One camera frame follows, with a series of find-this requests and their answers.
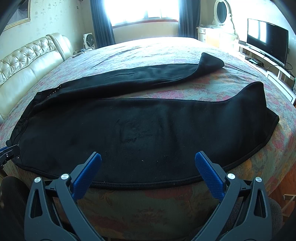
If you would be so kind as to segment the black pants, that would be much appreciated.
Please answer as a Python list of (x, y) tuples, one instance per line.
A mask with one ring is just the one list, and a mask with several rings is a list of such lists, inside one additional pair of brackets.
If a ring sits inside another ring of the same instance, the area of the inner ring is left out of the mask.
[(143, 66), (65, 82), (35, 95), (6, 145), (19, 146), (17, 166), (46, 178), (72, 171), (97, 152), (98, 187), (143, 190), (199, 182), (197, 152), (229, 171), (270, 140), (280, 118), (266, 105), (263, 83), (223, 101), (125, 95), (184, 84), (223, 66), (202, 53), (197, 64)]

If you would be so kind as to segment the floral bedspread bed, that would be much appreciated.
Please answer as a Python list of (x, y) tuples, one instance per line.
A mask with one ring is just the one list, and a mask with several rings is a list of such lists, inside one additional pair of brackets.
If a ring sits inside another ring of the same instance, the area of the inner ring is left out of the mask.
[(295, 107), (246, 62), (192, 38), (115, 44), (61, 61), (1, 117), (4, 169), (26, 185), (93, 153), (102, 166), (79, 205), (104, 237), (176, 240), (217, 201), (194, 157), (267, 193), (295, 163)]

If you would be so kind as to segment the cream tufted leather headboard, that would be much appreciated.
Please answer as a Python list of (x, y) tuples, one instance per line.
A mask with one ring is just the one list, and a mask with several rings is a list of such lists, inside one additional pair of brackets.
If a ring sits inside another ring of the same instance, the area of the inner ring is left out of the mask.
[(53, 33), (4, 57), (1, 60), (1, 122), (39, 80), (72, 54), (69, 39)]

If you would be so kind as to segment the white box fan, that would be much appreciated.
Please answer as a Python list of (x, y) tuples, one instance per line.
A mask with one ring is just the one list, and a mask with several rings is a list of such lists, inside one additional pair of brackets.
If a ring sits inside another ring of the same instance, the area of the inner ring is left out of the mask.
[(92, 33), (87, 33), (83, 35), (83, 45), (84, 49), (95, 49), (95, 41)]

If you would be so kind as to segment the white tv stand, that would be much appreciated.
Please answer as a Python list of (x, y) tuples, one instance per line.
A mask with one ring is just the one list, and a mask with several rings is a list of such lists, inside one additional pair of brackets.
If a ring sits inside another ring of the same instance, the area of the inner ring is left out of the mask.
[(295, 77), (290, 70), (286, 70), (278, 63), (261, 52), (251, 49), (246, 44), (237, 44), (238, 58), (249, 64), (268, 78), (295, 105)]

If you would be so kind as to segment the left blue curtain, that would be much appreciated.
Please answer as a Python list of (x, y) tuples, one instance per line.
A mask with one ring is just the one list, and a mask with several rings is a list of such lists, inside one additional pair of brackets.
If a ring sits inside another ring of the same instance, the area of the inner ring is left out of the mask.
[(98, 48), (115, 44), (111, 21), (107, 16), (104, 1), (91, 0), (90, 8), (93, 20), (94, 34)]

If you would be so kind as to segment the blue curtain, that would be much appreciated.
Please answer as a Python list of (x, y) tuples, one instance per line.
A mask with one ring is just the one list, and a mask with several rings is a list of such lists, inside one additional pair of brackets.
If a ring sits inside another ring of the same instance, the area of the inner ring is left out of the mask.
[(93, 20), (94, 34), (98, 48), (115, 44), (111, 21), (107, 16), (104, 1), (91, 0), (90, 8)]
[(197, 29), (200, 24), (201, 1), (179, 0), (179, 37), (197, 39)]

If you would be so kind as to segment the black flat television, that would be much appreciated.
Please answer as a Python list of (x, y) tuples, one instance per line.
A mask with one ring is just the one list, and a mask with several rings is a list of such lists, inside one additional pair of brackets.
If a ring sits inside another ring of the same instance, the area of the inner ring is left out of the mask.
[(280, 66), (285, 66), (288, 52), (288, 30), (265, 21), (248, 19), (246, 43), (259, 49)]

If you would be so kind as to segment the white oval mirror dresser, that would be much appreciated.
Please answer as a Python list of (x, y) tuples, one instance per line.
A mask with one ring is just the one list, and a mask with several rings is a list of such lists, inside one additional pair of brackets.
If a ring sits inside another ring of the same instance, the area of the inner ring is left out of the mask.
[(234, 48), (238, 36), (227, 1), (201, 1), (197, 37), (218, 49), (229, 51)]

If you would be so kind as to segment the right blue curtain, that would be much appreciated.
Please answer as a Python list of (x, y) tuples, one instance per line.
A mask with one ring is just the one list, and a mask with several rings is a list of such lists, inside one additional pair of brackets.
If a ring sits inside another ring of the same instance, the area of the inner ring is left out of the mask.
[(179, 37), (197, 39), (197, 29), (200, 24), (201, 1), (179, 0)]

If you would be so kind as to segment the framed wall picture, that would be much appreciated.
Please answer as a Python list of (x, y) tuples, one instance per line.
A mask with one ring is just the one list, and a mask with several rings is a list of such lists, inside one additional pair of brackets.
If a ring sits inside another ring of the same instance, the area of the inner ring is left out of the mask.
[(31, 7), (30, 0), (21, 1), (21, 5), (18, 7), (18, 9), (15, 11), (15, 13), (12, 15), (12, 17), (8, 21), (7, 25), (4, 28), (4, 31), (10, 28), (13, 28), (15, 26), (18, 26), (20, 24), (29, 22), (31, 20), (30, 7)]

